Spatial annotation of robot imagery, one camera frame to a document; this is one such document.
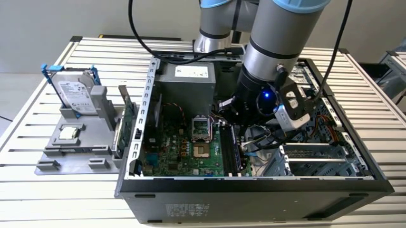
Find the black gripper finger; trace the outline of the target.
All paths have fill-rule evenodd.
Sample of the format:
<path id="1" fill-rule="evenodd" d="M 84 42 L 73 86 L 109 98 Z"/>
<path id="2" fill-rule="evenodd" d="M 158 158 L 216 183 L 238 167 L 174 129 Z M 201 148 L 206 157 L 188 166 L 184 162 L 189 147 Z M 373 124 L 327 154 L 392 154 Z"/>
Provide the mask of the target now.
<path id="1" fill-rule="evenodd" d="M 240 142 L 241 143 L 259 143 L 268 138 L 268 120 L 260 120 L 246 126 L 240 127 Z"/>
<path id="2" fill-rule="evenodd" d="M 217 102 L 217 113 L 225 119 L 226 123 L 233 126 L 237 137 L 242 136 L 241 116 L 237 110 L 236 98 Z"/>

